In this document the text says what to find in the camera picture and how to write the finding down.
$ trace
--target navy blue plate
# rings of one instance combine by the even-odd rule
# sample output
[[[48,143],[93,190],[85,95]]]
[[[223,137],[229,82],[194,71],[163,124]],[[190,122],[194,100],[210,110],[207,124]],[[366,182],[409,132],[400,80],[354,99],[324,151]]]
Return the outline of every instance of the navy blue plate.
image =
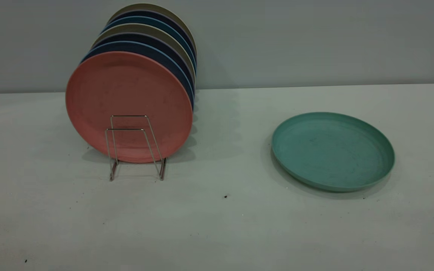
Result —
[[[149,57],[157,61],[165,68],[167,68],[170,72],[172,72],[172,74],[175,75],[175,77],[177,77],[177,79],[179,79],[181,84],[184,86],[188,98],[190,99],[190,103],[192,105],[192,110],[193,110],[192,86],[190,84],[190,81],[185,76],[185,73],[179,67],[179,65],[177,65],[177,63],[175,63],[175,61],[172,60],[172,58],[167,56],[164,52],[151,47],[150,45],[146,45],[143,43],[136,43],[134,41],[114,41],[112,43],[103,44],[93,48],[93,50],[91,50],[88,54],[86,54],[86,56],[83,58],[81,62],[100,53],[115,52],[115,51],[130,52],[130,53],[137,53],[138,55],[144,55],[146,57]]]
[[[103,31],[101,31],[101,33],[105,32],[106,30],[108,30],[114,26],[118,26],[121,24],[147,24],[149,26],[153,26],[153,27],[156,27],[160,30],[165,31],[170,36],[175,38],[182,45],[182,47],[185,49],[188,56],[190,56],[193,65],[197,68],[197,60],[195,59],[195,52],[193,51],[193,48],[183,38],[182,34],[179,33],[178,31],[176,31],[176,29],[174,27],[170,26],[169,24],[162,22],[158,19],[151,18],[151,17],[131,16],[131,17],[124,17],[124,18],[112,21],[111,23],[107,24],[107,26],[105,26],[105,28],[103,29]]]
[[[94,48],[103,44],[112,43],[114,41],[135,41],[138,43],[150,45],[151,47],[164,52],[166,55],[170,56],[170,58],[172,58],[172,60],[174,60],[177,63],[177,65],[179,65],[179,67],[183,70],[185,76],[188,78],[189,81],[191,81],[192,91],[193,93],[195,93],[195,89],[194,89],[195,80],[191,75],[189,67],[184,62],[184,60],[179,55],[179,53],[177,53],[173,48],[168,46],[163,41],[159,40],[158,38],[154,38],[152,36],[148,36],[140,33],[122,33],[122,34],[116,34],[102,39],[100,42],[95,44]]]
[[[195,48],[194,48],[195,45],[192,43],[192,41],[190,40],[190,38],[188,37],[186,32],[182,29],[182,27],[180,27],[179,24],[177,24],[174,20],[172,20],[169,17],[167,17],[163,14],[160,14],[158,12],[147,11],[147,10],[134,10],[134,11],[130,11],[130,12],[125,12],[125,13],[120,14],[119,16],[115,17],[113,20],[111,20],[109,22],[109,24],[116,21],[116,20],[119,20],[119,19],[122,19],[125,17],[132,17],[132,16],[151,17],[151,18],[157,19],[159,21],[162,21],[162,22],[168,24],[169,26],[172,26],[172,28],[175,29],[185,39],[185,41],[187,41],[187,43],[189,45],[191,45],[193,55],[196,55]]]

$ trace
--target pink plate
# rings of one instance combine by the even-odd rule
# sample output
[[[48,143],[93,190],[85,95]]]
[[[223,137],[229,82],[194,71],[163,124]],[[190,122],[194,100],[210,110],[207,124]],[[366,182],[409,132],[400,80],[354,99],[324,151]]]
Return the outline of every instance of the pink plate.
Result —
[[[192,106],[179,80],[158,62],[136,53],[102,53],[81,63],[69,79],[66,107],[80,136],[105,155],[105,129],[112,115],[147,115],[164,158],[185,143],[192,127]],[[113,118],[113,124],[145,129],[155,159],[160,159],[145,118]],[[108,138],[114,158],[111,132]],[[152,161],[143,132],[115,131],[115,141],[119,160]]]

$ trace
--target stack of plates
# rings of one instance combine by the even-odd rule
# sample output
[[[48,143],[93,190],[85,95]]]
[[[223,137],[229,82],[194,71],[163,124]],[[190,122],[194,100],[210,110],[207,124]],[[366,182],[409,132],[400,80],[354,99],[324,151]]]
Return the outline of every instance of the stack of plates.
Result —
[[[179,17],[150,4],[122,8],[69,79],[69,118],[84,140],[108,154],[105,129],[110,128],[110,117],[147,115],[160,152],[168,157],[190,134],[196,70],[195,42]],[[150,131],[143,118],[114,119],[114,125]],[[153,161],[142,132],[115,131],[115,142],[119,160]]]

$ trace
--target blue plate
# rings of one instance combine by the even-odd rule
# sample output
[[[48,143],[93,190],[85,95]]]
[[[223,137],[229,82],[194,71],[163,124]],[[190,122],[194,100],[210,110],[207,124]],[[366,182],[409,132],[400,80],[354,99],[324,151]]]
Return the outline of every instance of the blue plate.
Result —
[[[139,55],[144,55],[146,57],[149,57],[157,61],[165,68],[170,70],[170,72],[172,72],[172,74],[174,74],[184,86],[193,109],[194,97],[193,97],[192,86],[190,81],[185,76],[185,73],[183,72],[182,68],[180,68],[179,65],[177,65],[177,63],[174,60],[172,60],[172,58],[167,56],[164,52],[156,48],[153,48],[150,45],[146,45],[143,43],[136,43],[134,41],[114,41],[112,43],[103,44],[93,48],[93,50],[91,50],[83,58],[81,62],[87,60],[88,58],[94,55],[98,55],[100,53],[106,53],[106,52],[114,52],[114,51],[130,52],[130,53],[137,53]]]
[[[160,30],[165,31],[182,45],[182,47],[185,49],[188,56],[190,56],[195,69],[197,69],[197,60],[195,59],[195,52],[192,50],[191,45],[189,45],[188,42],[182,37],[182,34],[176,31],[174,27],[169,26],[169,24],[162,22],[158,19],[144,17],[144,16],[123,17],[121,19],[112,21],[110,24],[107,24],[107,26],[105,26],[105,28],[103,29],[103,31],[101,31],[101,33],[120,24],[147,24],[149,26],[153,26]]]
[[[195,87],[194,87],[195,86],[195,80],[193,79],[193,77],[191,75],[190,68],[184,62],[184,60],[179,55],[179,53],[177,53],[174,49],[172,49],[170,46],[168,46],[163,41],[159,40],[158,38],[154,38],[152,36],[148,36],[145,34],[123,33],[123,34],[117,34],[117,35],[113,35],[113,36],[109,36],[107,38],[104,38],[103,40],[101,40],[97,44],[95,44],[94,48],[96,48],[100,45],[103,45],[103,44],[112,43],[114,41],[135,41],[138,43],[150,45],[151,47],[156,48],[156,49],[164,52],[166,55],[168,55],[170,58],[172,58],[172,60],[174,60],[177,63],[177,65],[179,65],[179,67],[183,70],[187,79],[189,81],[191,81],[192,90],[193,90],[193,93],[195,94]]]
[[[109,24],[112,22],[115,22],[116,20],[126,18],[126,17],[133,17],[133,16],[150,17],[150,18],[154,18],[154,19],[157,19],[161,22],[168,24],[173,29],[175,29],[185,39],[185,41],[187,42],[188,45],[191,45],[193,55],[196,55],[195,45],[192,43],[191,39],[188,37],[188,35],[184,31],[184,29],[182,29],[182,27],[180,27],[179,24],[177,24],[174,20],[170,19],[169,17],[167,17],[167,16],[165,16],[159,12],[147,11],[147,10],[134,10],[134,11],[130,11],[130,12],[125,12],[125,13],[120,14],[119,16],[113,18],[109,22]]]
[[[333,192],[375,185],[394,165],[393,147],[378,129],[336,113],[286,120],[274,131],[272,151],[293,177]]]

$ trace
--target beige plate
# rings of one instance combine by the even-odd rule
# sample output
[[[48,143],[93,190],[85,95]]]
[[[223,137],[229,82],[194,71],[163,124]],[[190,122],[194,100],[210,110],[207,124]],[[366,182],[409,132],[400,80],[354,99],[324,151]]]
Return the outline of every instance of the beige plate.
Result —
[[[187,36],[191,39],[192,44],[193,44],[193,48],[195,50],[195,57],[197,58],[197,48],[195,46],[195,41],[192,37],[192,33],[190,33],[190,30],[188,29],[188,27],[186,27],[184,22],[182,20],[180,20],[180,18],[177,15],[173,14],[170,10],[167,10],[163,7],[148,4],[148,3],[129,5],[129,6],[126,6],[122,9],[120,9],[119,11],[115,12],[115,14],[110,18],[110,20],[108,20],[108,23],[111,20],[113,20],[115,17],[117,17],[121,14],[130,12],[130,11],[134,11],[134,10],[147,10],[147,11],[158,12],[158,13],[165,15],[165,16],[169,17],[170,19],[174,20],[174,22],[176,22],[180,27],[182,27],[182,29],[186,32]]]
[[[191,70],[191,76],[193,81],[195,82],[195,67],[193,66],[190,57],[188,56],[182,45],[165,31],[153,26],[149,26],[147,24],[120,24],[118,26],[114,26],[110,29],[107,29],[107,31],[101,33],[100,36],[96,39],[96,41],[93,43],[91,48],[93,49],[95,44],[97,44],[104,38],[122,33],[141,33],[152,36],[154,38],[158,38],[159,40],[163,41],[165,44],[170,46],[170,48],[173,48],[182,57],[188,68]]]

